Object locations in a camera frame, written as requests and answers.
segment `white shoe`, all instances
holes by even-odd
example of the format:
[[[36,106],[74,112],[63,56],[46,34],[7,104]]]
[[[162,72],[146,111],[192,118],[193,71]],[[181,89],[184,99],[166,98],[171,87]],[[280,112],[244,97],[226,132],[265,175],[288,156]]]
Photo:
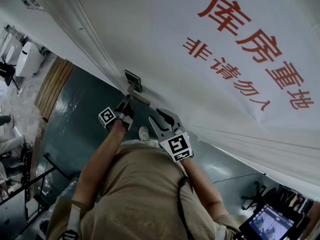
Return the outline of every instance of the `white shoe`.
[[[9,122],[9,125],[11,128],[15,127],[15,121],[14,121],[14,116],[12,114],[9,115],[11,117],[11,120]]]
[[[142,142],[147,142],[150,140],[148,128],[144,125],[141,126],[139,129],[139,138],[140,138],[140,141]]]

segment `wooden board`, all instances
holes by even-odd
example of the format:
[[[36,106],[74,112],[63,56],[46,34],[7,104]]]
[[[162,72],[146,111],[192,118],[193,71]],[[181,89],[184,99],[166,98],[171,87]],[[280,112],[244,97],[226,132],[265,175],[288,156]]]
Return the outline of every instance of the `wooden board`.
[[[45,121],[49,120],[59,94],[74,67],[70,61],[60,57],[53,62],[34,102]]]

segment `white appliance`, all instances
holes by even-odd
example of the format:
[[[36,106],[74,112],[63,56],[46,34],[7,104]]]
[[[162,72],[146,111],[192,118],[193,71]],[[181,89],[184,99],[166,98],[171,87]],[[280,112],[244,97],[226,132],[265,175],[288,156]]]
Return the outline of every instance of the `white appliance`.
[[[0,32],[0,49],[2,48],[2,45],[5,43],[7,35],[8,32],[5,29],[2,29],[2,31]]]
[[[22,45],[19,43],[11,45],[9,52],[5,58],[5,63],[10,65],[16,65],[22,50]]]
[[[44,57],[39,52],[37,46],[32,42],[27,42],[20,53],[15,68],[17,77],[32,77],[37,73]]]
[[[12,45],[21,45],[20,42],[11,34],[9,33],[4,41],[4,44],[0,50],[0,57],[6,58],[8,55],[8,52]]]

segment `monitor screen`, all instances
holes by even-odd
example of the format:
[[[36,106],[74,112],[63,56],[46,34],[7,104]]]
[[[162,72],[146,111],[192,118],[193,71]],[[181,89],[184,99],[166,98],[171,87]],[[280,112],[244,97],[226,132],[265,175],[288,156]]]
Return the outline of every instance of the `monitor screen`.
[[[266,204],[249,222],[249,226],[263,240],[279,240],[294,223],[293,220]]]

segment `green floor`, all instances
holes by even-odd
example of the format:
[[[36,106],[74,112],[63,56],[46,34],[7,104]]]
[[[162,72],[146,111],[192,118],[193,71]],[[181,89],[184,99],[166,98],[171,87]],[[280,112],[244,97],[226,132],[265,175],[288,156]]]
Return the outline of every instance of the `green floor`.
[[[51,167],[42,157],[45,153],[49,153],[52,160],[69,175],[80,172],[108,135],[108,131],[98,120],[98,114],[106,107],[115,108],[123,97],[119,90],[76,67],[63,87],[47,124],[39,152],[37,175]],[[126,140],[138,139],[138,131],[142,125],[146,125],[150,137],[155,138],[148,116],[157,117],[157,113],[135,101],[132,106],[134,123]],[[189,135],[195,159],[213,182],[259,173],[215,147],[199,141],[194,134]],[[268,189],[278,186],[262,174],[216,183],[231,214],[243,213],[241,196],[255,193],[255,181],[265,184]],[[45,198],[54,202],[68,182],[57,171],[49,174],[43,187],[44,192],[49,191]]]

